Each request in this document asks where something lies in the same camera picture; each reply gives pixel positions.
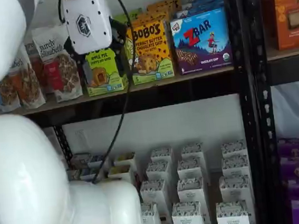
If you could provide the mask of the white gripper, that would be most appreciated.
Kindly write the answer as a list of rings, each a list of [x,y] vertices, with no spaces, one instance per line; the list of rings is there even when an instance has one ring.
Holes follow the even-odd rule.
[[[127,26],[110,17],[107,0],[63,0],[69,36],[64,49],[73,60],[107,48],[120,53],[126,42]]]

